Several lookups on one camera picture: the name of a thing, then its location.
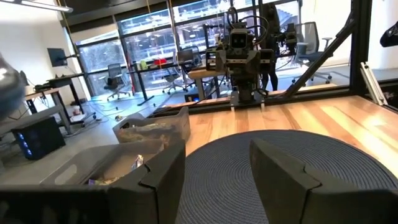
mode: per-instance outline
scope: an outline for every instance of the ceiling light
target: ceiling light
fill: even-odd
[[[37,7],[37,8],[41,8],[41,9],[50,9],[50,10],[54,10],[54,11],[73,12],[73,9],[70,7],[54,6],[54,5],[50,5],[50,4],[43,4],[43,3],[39,3],[39,2],[33,2],[33,1],[22,0],[20,2],[13,1],[13,3],[21,4],[24,6]]]

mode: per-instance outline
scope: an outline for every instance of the concrete floor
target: concrete floor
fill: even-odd
[[[292,84],[292,77],[299,75],[301,69],[291,70],[289,72],[278,72],[279,89],[283,90]],[[333,76],[331,82],[336,85],[349,84],[349,66],[339,66],[331,68],[322,68],[320,72],[331,72]],[[398,69],[393,70],[375,70],[374,74],[378,80],[390,79],[398,77]],[[313,82],[307,82],[307,85],[321,85],[325,81],[316,78]],[[227,90],[226,86],[221,86],[221,90]],[[194,93],[196,89],[190,89],[190,93]],[[159,91],[148,92],[149,96],[155,95],[155,98],[142,106],[137,106],[142,101],[140,93],[132,97],[122,97],[119,101],[107,102],[103,97],[93,98],[91,102],[85,103],[84,109],[87,111],[96,111],[97,117],[101,121],[88,120],[89,124],[81,129],[80,125],[74,126],[75,131],[79,134],[66,138],[66,146],[54,151],[39,161],[28,161],[20,153],[17,146],[0,147],[0,156],[5,169],[0,169],[1,184],[38,184],[49,174],[63,165],[67,160],[72,158],[79,152],[95,146],[103,146],[107,144],[117,144],[118,141],[112,132],[112,127],[117,123],[114,117],[118,114],[126,116],[132,113],[140,112],[144,116],[151,114],[162,103],[174,104],[185,101],[184,92],[177,91],[171,95],[167,95]]]

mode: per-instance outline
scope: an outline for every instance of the computer tower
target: computer tower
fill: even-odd
[[[12,130],[26,159],[38,160],[65,145],[54,117]]]

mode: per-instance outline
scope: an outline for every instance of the white wall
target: white wall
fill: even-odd
[[[380,45],[383,33],[398,21],[397,11],[396,0],[373,0],[368,59],[372,69],[398,68],[398,47]]]
[[[350,2],[349,0],[303,0],[302,22],[317,23],[320,50],[325,47],[325,41],[322,38],[332,37],[335,39],[336,34],[345,25],[351,12]],[[329,58],[323,66],[348,63],[350,52],[351,36],[340,45],[333,57]]]
[[[57,12],[0,2],[0,52],[16,69],[23,70],[36,84],[54,78],[55,74],[71,74],[67,68],[52,68],[47,47],[64,48],[68,55],[68,42]],[[73,60],[68,60],[72,70],[79,72]],[[79,98],[86,98],[82,85],[74,81]],[[61,90],[65,103],[73,101],[70,90]]]

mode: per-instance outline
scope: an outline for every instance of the circular woven mat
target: circular woven mat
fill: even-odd
[[[378,161],[339,140],[304,131],[267,130],[217,139],[189,155],[177,223],[268,223],[249,161],[260,138],[361,189],[396,189],[398,180]]]

